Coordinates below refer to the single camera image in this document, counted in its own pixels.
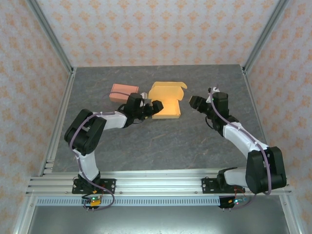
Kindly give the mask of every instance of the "yellow cardboard box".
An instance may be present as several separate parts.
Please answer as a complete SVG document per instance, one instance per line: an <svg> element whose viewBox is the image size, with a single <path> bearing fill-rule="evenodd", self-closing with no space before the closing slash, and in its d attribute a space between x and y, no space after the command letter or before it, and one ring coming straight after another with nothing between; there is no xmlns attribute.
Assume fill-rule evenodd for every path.
<svg viewBox="0 0 312 234"><path fill-rule="evenodd" d="M187 86L183 82L155 82L148 93L152 101L161 101L164 109L152 118L179 118L181 115L179 101L183 99L183 89Z"/></svg>

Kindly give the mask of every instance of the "pink box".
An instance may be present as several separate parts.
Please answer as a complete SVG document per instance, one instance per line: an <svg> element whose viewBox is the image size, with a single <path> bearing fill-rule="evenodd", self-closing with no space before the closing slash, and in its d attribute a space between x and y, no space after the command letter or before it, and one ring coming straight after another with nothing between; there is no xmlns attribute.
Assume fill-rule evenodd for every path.
<svg viewBox="0 0 312 234"><path fill-rule="evenodd" d="M138 86L113 84L111 92L121 92L130 95L131 93L138 93ZM109 99L114 102L127 103L128 96L123 94L110 94Z"/></svg>

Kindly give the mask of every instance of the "box lid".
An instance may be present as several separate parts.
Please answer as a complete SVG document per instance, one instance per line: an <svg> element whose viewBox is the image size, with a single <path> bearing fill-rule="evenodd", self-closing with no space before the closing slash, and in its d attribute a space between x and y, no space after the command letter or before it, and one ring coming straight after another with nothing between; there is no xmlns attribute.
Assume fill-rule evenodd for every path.
<svg viewBox="0 0 312 234"><path fill-rule="evenodd" d="M184 96L183 89L187 86L183 82L160 82L157 81L153 84L148 93L148 98L153 100L162 99L177 99L182 100Z"/></svg>

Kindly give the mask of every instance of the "floral wallpaper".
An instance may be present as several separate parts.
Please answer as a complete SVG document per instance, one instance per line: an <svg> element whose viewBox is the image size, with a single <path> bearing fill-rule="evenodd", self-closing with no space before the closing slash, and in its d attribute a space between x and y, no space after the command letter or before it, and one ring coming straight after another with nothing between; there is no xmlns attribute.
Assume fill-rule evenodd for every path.
<svg viewBox="0 0 312 234"><path fill-rule="evenodd" d="M291 0L248 75L271 145L282 149L289 182L312 233L312 7Z"/></svg>
<svg viewBox="0 0 312 234"><path fill-rule="evenodd" d="M278 0L39 0L73 66L244 65Z"/></svg>
<svg viewBox="0 0 312 234"><path fill-rule="evenodd" d="M0 233L11 234L68 74L25 0L0 3Z"/></svg>

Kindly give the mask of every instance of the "patterned wallpaper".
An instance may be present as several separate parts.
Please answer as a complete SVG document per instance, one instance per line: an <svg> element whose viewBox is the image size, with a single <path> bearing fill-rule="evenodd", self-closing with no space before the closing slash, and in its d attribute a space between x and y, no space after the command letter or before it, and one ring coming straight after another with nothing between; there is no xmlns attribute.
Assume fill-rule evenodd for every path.
<svg viewBox="0 0 312 234"><path fill-rule="evenodd" d="M39 0L73 66L241 64L278 0Z"/></svg>
<svg viewBox="0 0 312 234"><path fill-rule="evenodd" d="M67 72L25 0L0 3L0 233L11 234L37 175Z"/></svg>
<svg viewBox="0 0 312 234"><path fill-rule="evenodd" d="M291 0L249 81L271 145L282 149L301 218L312 233L312 7Z"/></svg>

